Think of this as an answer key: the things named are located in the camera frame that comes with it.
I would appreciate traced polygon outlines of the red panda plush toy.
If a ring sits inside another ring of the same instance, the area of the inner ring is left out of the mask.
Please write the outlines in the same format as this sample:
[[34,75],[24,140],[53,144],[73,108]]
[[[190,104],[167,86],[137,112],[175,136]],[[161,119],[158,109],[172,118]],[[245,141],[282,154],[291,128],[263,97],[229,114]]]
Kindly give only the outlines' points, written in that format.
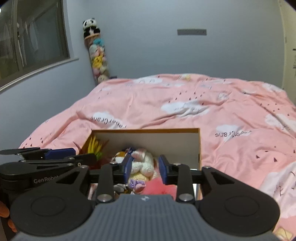
[[111,159],[111,162],[116,162],[118,164],[122,163],[126,156],[126,152],[120,151],[115,154],[115,156]]

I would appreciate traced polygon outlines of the purple crochet flower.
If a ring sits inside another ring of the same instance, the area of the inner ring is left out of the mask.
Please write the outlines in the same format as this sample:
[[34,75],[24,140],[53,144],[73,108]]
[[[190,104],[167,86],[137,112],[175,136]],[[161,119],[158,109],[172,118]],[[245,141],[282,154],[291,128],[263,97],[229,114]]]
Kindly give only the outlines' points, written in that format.
[[128,187],[133,193],[142,193],[145,188],[145,181],[130,179],[128,181]]

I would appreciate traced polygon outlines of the grey wall switch plate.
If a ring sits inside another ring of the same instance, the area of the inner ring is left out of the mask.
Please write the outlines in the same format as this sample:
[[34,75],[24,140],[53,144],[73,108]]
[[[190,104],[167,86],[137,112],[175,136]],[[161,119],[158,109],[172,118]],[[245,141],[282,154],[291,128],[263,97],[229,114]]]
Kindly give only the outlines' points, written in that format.
[[206,29],[177,29],[178,36],[206,36]]

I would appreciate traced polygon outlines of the pink tulle fabric item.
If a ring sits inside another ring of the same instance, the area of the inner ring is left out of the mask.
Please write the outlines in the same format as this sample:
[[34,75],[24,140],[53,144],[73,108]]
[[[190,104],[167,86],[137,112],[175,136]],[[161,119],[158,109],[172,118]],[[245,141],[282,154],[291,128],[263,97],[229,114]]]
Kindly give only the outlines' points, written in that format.
[[170,195],[173,200],[176,199],[176,194],[177,186],[163,184],[161,177],[147,181],[142,191],[142,195]]

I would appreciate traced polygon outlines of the orange cardboard storage box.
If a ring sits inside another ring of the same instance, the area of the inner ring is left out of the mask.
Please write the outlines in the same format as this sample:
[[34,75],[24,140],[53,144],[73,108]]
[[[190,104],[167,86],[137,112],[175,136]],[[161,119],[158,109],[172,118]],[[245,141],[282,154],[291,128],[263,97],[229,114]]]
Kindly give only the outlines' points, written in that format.
[[[154,178],[161,177],[159,173],[159,156],[164,155],[168,162],[181,163],[190,167],[191,171],[200,169],[200,134],[199,129],[163,129],[163,130],[103,130],[92,131],[91,136],[100,140],[109,140],[103,149],[102,164],[109,164],[116,153],[126,151],[127,148],[146,149],[154,158],[154,175],[147,178],[141,173],[130,174],[130,179],[143,180],[145,183]],[[92,199],[96,200],[96,189],[98,186],[99,174],[92,181],[95,185]],[[114,185],[114,198],[119,197],[118,188],[127,186],[131,194],[132,190],[126,184]]]

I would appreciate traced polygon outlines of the window with grey frame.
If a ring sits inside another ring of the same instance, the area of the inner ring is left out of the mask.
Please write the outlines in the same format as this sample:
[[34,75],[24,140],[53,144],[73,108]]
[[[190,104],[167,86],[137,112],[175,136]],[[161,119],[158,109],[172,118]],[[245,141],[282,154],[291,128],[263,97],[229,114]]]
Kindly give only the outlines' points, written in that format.
[[1,90],[67,62],[66,1],[1,1]]

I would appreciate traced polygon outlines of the purple patterned small box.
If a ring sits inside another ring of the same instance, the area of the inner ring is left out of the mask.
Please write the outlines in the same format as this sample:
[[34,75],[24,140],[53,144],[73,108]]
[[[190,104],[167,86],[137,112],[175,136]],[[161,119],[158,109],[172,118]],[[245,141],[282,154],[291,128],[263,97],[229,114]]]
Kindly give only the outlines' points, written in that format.
[[127,155],[131,155],[135,150],[136,150],[135,148],[129,147],[129,148],[126,149],[125,153]]

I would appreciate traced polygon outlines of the white crochet bunny plush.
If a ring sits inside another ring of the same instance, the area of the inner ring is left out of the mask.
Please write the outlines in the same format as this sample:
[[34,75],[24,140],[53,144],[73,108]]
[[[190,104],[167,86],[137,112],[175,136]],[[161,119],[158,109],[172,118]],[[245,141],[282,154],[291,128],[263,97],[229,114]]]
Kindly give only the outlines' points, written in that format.
[[141,173],[147,178],[154,175],[154,158],[146,149],[137,149],[132,152],[133,157],[131,174]]

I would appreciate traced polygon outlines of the hanging plush toy column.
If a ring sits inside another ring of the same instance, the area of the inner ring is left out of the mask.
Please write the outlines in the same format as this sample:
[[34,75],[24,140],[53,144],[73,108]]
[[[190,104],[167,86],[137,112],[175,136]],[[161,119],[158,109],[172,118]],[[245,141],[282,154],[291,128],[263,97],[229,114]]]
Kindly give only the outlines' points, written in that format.
[[90,63],[96,84],[100,84],[110,79],[105,45],[99,33],[87,36],[84,39],[88,49]]

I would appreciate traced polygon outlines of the pink cloud print bedsheet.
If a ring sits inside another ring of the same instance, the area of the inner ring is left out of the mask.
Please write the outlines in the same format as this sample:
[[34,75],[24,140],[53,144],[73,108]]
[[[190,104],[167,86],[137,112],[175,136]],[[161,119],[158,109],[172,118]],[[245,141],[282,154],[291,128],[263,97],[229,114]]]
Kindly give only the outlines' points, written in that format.
[[275,233],[295,238],[295,105],[272,84],[199,74],[102,82],[43,122],[21,147],[78,149],[92,130],[199,128],[201,157],[271,195]]

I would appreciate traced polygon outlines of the red feather shuttlecock toy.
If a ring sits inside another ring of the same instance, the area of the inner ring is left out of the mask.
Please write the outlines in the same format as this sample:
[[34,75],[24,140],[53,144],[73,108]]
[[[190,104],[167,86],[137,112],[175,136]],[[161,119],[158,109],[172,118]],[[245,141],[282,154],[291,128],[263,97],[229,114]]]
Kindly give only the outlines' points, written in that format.
[[84,147],[80,147],[77,143],[73,144],[77,147],[79,155],[82,159],[82,164],[89,166],[90,170],[100,169],[103,158],[103,149],[108,144],[109,140],[103,141],[95,136],[91,136],[85,143]]

